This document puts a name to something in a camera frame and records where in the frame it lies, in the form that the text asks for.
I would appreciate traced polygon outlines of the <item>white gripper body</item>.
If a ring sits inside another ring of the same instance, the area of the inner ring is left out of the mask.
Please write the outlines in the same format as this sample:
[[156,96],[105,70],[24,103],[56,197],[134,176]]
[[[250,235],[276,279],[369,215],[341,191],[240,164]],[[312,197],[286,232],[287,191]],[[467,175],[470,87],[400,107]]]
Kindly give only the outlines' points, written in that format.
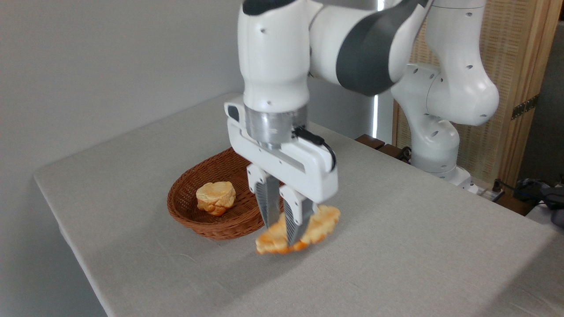
[[279,149],[260,146],[247,133],[242,99],[224,102],[224,112],[231,146],[240,156],[315,203],[324,203],[338,192],[338,170],[332,168],[326,147],[303,138],[282,143]]

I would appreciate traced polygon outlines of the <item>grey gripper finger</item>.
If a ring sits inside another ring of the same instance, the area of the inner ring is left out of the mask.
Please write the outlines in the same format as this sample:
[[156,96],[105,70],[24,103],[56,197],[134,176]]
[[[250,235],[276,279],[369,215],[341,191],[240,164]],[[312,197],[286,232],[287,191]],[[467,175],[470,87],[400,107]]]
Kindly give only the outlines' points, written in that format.
[[310,217],[314,212],[314,202],[298,193],[288,185],[280,188],[283,199],[288,246],[291,247],[304,236]]
[[270,228],[280,217],[279,181],[258,165],[246,168],[249,189],[255,194],[264,225]]

